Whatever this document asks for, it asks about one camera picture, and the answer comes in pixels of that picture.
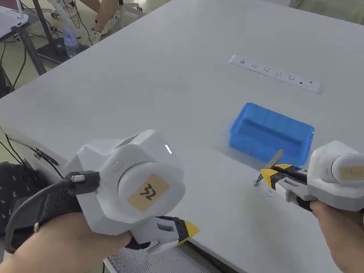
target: floor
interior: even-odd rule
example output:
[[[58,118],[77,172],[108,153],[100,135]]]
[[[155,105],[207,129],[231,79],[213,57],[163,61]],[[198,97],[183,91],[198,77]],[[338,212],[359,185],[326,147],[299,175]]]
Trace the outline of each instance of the floor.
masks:
[[[27,6],[32,7],[32,0],[22,0],[23,3]],[[135,0],[138,2],[140,6],[143,8],[144,12],[150,13],[163,4],[169,2],[170,0]],[[270,2],[279,3],[280,0],[268,0]],[[39,0],[40,5],[44,9],[51,9],[52,6],[48,3],[47,0]],[[353,23],[363,24],[364,23],[364,0],[291,0],[291,4],[293,4],[297,9],[318,13],[321,15],[326,15],[342,20],[347,20]],[[78,9],[82,18],[82,21],[87,26],[87,28],[92,27],[94,18],[96,13],[91,9],[87,8],[80,1],[77,1]],[[59,30],[62,29],[61,21],[59,19],[53,19],[50,13],[45,14],[45,18],[50,22],[51,25],[56,26]],[[132,23],[136,20],[133,15],[127,14],[125,17],[126,24]],[[32,34],[44,35],[40,23],[34,24],[29,32]],[[88,36],[87,32],[84,28],[80,28],[78,30],[78,36],[81,37],[79,40],[80,43],[86,43]],[[46,39],[41,36],[35,36],[32,38],[32,41],[36,48],[46,44]],[[0,52],[3,50],[4,43],[0,44]],[[7,43],[6,51],[3,58],[3,67],[9,76],[10,80],[13,82],[16,78],[19,68],[21,67],[23,62],[23,45],[20,42],[12,42]],[[54,64],[50,62],[45,62],[45,66],[47,70],[55,67]],[[24,67],[23,73],[21,74],[16,88],[32,81],[38,76],[36,70],[34,69],[32,63],[28,60]],[[4,143],[5,137],[0,130],[0,141]],[[14,160],[11,156],[0,147],[0,161],[10,161]],[[92,273],[102,272],[102,265],[99,264],[95,266]]]

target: sneaker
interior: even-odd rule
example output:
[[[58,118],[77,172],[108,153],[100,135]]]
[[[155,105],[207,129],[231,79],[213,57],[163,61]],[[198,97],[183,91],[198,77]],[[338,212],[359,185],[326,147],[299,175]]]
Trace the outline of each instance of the sneaker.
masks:
[[[91,28],[89,30],[89,35],[90,35],[90,39],[87,42],[87,45],[91,47],[91,46],[94,46],[95,44],[97,44],[98,42],[100,42],[102,33],[99,30],[95,30],[94,28]]]
[[[106,23],[104,29],[102,30],[102,36],[109,34],[109,32],[114,28],[122,28],[122,12],[118,10],[113,17]]]

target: plastic bottle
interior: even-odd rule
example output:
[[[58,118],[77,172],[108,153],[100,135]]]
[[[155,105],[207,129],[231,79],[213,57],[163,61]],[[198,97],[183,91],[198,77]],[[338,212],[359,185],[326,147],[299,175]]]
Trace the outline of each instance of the plastic bottle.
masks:
[[[67,55],[70,58],[76,56],[80,52],[77,38],[75,37],[73,32],[67,27],[63,29],[63,42],[66,47]]]

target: human hand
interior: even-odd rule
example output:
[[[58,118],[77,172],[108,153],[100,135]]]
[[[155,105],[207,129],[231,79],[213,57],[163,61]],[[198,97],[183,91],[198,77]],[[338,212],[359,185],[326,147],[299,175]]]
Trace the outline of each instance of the human hand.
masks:
[[[344,273],[364,272],[363,214],[311,202],[335,264]]]
[[[131,239],[94,233],[82,213],[69,213],[43,225],[0,266],[0,273],[85,272],[115,254]]]

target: power outlet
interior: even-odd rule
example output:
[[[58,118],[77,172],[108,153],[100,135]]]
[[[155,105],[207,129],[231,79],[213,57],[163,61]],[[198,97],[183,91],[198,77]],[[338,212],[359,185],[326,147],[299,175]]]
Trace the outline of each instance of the power outlet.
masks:
[[[283,72],[283,71],[271,68],[267,65],[253,63],[243,57],[237,57],[235,55],[231,58],[230,63],[237,65],[239,67],[243,67],[243,68],[258,72],[260,74],[266,75],[271,78],[276,78],[277,80],[280,80],[280,81],[285,81],[290,84],[300,86],[304,89],[313,91],[315,93],[321,93],[321,91],[322,91],[323,86],[318,81],[306,80],[299,75]]]

